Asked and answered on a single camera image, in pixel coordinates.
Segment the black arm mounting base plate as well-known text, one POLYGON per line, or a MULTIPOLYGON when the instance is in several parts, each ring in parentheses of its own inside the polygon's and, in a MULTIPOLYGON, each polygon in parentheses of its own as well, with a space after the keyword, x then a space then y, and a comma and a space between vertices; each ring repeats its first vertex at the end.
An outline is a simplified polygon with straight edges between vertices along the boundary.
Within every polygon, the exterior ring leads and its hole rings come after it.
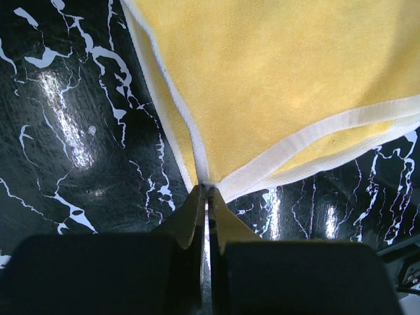
POLYGON ((419 314, 419 234, 377 252, 403 314, 419 314))

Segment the yellow towel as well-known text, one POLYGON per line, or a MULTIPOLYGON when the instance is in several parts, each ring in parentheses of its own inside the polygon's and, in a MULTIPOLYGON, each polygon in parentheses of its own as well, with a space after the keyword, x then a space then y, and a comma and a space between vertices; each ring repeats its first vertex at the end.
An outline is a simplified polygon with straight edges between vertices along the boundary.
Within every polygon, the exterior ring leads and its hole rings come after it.
POLYGON ((188 190, 227 201, 419 126, 418 1, 123 1, 188 190))

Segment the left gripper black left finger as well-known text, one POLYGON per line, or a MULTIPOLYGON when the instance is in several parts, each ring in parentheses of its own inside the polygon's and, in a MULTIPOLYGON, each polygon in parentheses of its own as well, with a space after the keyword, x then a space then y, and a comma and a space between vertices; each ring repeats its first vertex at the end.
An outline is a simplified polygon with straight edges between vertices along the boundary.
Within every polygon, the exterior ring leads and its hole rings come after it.
POLYGON ((205 188, 147 233, 38 235, 1 277, 2 314, 194 314, 202 306, 205 188))

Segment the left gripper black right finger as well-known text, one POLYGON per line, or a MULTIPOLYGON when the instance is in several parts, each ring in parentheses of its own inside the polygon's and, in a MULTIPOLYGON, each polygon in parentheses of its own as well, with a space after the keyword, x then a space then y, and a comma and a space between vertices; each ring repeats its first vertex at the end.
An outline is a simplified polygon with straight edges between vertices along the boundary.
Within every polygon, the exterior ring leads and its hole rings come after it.
POLYGON ((401 314, 381 259, 360 243, 268 241, 208 193, 215 314, 401 314))

